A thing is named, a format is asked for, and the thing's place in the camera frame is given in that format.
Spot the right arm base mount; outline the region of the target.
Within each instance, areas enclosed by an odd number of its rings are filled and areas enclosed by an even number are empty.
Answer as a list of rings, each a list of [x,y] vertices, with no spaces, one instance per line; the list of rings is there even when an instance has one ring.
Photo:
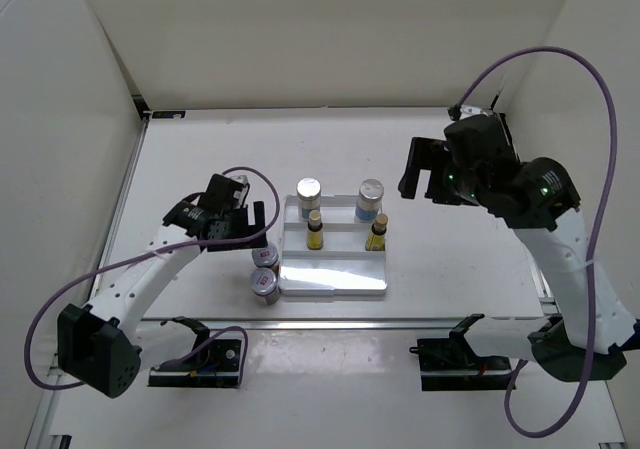
[[[509,358],[468,355],[449,338],[423,338],[409,348],[418,358],[423,392],[504,391],[511,379]]]

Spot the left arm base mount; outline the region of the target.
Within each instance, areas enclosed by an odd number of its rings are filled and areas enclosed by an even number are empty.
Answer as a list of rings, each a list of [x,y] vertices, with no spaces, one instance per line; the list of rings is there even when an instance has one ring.
[[[149,372],[147,386],[180,389],[239,389],[248,353],[248,334],[239,326],[221,329],[194,357]]]

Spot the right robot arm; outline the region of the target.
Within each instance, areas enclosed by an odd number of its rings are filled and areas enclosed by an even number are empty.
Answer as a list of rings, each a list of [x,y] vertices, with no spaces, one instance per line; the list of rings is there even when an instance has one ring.
[[[606,381],[635,348],[637,319],[623,306],[601,265],[587,253],[586,223],[567,170],[557,161],[519,159],[497,116],[475,115],[447,126],[441,140],[412,139],[400,195],[416,195],[421,171],[435,204],[482,207],[526,247],[551,289],[558,313],[520,320],[473,314],[428,352],[438,371],[478,370],[486,360],[538,363],[562,382],[580,380],[588,331],[595,331],[589,378]]]

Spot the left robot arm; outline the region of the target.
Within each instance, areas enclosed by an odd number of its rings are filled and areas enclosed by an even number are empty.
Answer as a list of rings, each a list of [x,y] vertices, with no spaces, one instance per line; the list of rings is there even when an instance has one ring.
[[[120,277],[57,319],[59,367],[109,398],[121,396],[145,369],[198,371],[209,365],[214,338],[203,323],[174,316],[144,329],[148,309],[178,273],[203,252],[262,247],[265,206],[246,203],[251,168],[211,177],[205,191],[182,198],[139,256],[117,263]]]

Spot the blue-label shaker bottle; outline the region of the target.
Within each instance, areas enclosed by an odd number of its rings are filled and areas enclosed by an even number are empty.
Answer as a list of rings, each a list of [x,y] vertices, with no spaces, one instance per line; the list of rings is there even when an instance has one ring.
[[[310,213],[321,206],[321,184],[315,178],[302,178],[296,185],[296,194],[299,215],[303,220],[307,220]]]
[[[357,222],[372,222],[380,212],[384,186],[377,179],[364,180],[358,192],[354,217]]]

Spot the yellow small bottle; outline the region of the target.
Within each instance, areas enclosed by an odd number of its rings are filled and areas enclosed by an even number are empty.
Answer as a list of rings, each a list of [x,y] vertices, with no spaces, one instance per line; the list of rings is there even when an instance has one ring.
[[[386,243],[386,232],[388,226],[388,216],[379,213],[372,222],[370,231],[365,243],[367,251],[384,251]]]
[[[321,250],[324,245],[322,215],[317,209],[309,213],[306,245],[310,250]]]

